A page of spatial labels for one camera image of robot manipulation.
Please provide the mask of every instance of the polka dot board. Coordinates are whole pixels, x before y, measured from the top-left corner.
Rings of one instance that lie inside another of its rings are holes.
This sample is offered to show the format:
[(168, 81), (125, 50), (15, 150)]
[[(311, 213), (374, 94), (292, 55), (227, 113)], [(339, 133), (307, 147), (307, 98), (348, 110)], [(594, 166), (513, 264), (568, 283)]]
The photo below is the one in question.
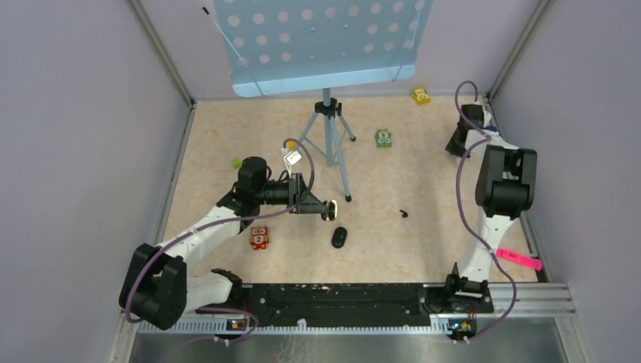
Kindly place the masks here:
[(214, 6), (229, 39), (234, 91), (255, 97), (411, 77), (432, 0), (214, 0)]

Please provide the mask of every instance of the white connector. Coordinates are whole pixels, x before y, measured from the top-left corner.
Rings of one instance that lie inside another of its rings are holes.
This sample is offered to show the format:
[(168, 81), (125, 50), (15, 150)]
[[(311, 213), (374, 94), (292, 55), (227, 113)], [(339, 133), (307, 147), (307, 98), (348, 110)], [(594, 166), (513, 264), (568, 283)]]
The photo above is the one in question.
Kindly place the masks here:
[(283, 161), (285, 162), (285, 169), (287, 170), (287, 174), (290, 178), (292, 176), (292, 166), (294, 166), (294, 164), (299, 162), (301, 159), (302, 156), (297, 150), (289, 151), (283, 157)]

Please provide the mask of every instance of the gray wall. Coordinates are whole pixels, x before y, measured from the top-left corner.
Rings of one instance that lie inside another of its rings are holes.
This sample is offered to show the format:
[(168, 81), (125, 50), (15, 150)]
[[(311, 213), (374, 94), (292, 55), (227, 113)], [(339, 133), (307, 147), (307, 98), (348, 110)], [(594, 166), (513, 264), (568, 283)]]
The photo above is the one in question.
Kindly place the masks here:
[(104, 361), (185, 117), (124, 0), (0, 2), (0, 361)]
[[(224, 40), (201, 10), (204, 5), (211, 8), (210, 0), (141, 2), (192, 97), (238, 97), (231, 89)], [(414, 86), (432, 93), (454, 93), (465, 79), (474, 79), (481, 89), (489, 90), (537, 3), (435, 0), (412, 79), (338, 88), (336, 95), (407, 94)]]
[(641, 2), (557, 1), (496, 106), (539, 153), (532, 217), (599, 361), (638, 361)]

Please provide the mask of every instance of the orange object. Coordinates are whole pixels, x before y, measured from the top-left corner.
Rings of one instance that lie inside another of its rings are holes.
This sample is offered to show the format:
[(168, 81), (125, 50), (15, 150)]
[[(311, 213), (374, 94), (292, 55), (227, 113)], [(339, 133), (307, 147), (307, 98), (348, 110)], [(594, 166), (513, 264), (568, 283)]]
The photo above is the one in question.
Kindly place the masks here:
[(266, 225), (259, 227), (252, 227), (252, 236), (249, 239), (249, 244), (252, 245), (254, 250), (264, 250), (269, 244), (268, 228)]

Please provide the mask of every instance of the pink marker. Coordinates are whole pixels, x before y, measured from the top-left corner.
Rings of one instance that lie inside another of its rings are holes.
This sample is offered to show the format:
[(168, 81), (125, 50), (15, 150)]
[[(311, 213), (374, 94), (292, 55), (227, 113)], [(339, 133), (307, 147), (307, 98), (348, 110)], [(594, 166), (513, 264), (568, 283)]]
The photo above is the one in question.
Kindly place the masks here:
[(538, 259), (531, 259), (514, 251), (506, 250), (504, 248), (500, 248), (497, 250), (497, 256), (508, 261), (516, 262), (519, 265), (533, 268), (537, 271), (540, 271), (543, 268), (543, 263), (541, 263), (541, 261), (539, 261)]

